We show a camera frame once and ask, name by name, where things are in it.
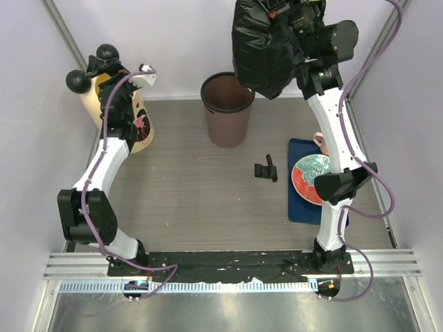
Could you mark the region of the black trash bag roll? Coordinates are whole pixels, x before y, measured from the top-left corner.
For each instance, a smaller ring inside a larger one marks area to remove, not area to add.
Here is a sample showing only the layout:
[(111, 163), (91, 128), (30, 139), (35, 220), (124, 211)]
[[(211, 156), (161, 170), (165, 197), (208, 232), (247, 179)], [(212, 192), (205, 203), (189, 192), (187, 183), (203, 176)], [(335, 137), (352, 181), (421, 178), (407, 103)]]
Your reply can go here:
[(278, 181), (277, 168), (273, 164), (270, 154), (266, 155), (267, 165), (258, 164), (254, 165), (254, 176), (256, 178), (271, 179), (274, 183)]

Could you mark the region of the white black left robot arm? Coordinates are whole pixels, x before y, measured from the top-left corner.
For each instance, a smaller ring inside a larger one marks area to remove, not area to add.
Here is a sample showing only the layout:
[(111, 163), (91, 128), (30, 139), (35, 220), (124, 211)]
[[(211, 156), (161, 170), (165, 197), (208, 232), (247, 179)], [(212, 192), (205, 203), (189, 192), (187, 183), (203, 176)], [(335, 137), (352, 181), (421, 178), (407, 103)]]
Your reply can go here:
[(137, 139), (133, 99), (139, 87), (131, 79), (150, 79), (154, 75), (151, 68), (130, 73), (116, 51), (106, 50), (90, 56), (85, 71), (71, 71), (66, 76), (66, 85), (72, 92), (93, 97), (92, 109), (98, 113), (100, 141), (80, 180), (57, 195), (64, 238), (97, 247), (113, 265), (123, 265), (133, 276), (146, 271), (147, 255), (139, 240), (118, 228), (107, 196)]

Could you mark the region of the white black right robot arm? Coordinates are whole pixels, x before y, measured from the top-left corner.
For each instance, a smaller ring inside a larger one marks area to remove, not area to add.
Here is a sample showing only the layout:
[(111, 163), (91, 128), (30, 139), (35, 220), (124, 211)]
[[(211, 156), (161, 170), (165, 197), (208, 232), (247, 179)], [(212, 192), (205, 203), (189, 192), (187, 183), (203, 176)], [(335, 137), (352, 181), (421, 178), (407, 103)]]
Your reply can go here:
[(314, 187), (322, 200), (320, 230), (312, 263), (320, 273), (334, 270), (345, 259), (347, 209), (356, 192), (378, 171), (359, 148), (342, 95), (341, 62), (354, 56), (359, 29), (351, 20), (325, 25), (324, 1), (267, 1), (271, 24), (286, 24), (294, 34), (302, 59), (296, 81), (324, 135), (331, 170), (318, 176)]

